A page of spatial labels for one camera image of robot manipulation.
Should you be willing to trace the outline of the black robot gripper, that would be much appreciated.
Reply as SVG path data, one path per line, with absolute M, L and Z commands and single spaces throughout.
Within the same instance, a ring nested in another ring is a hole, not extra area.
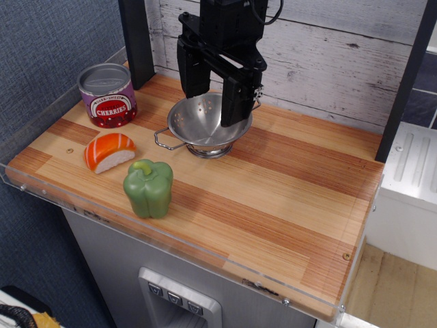
M 249 118 L 262 90 L 267 64 L 257 50 L 264 34 L 266 1 L 201 1 L 196 16 L 179 15 L 177 60 L 182 90 L 193 98 L 210 90 L 210 73 L 223 80 L 221 126 Z

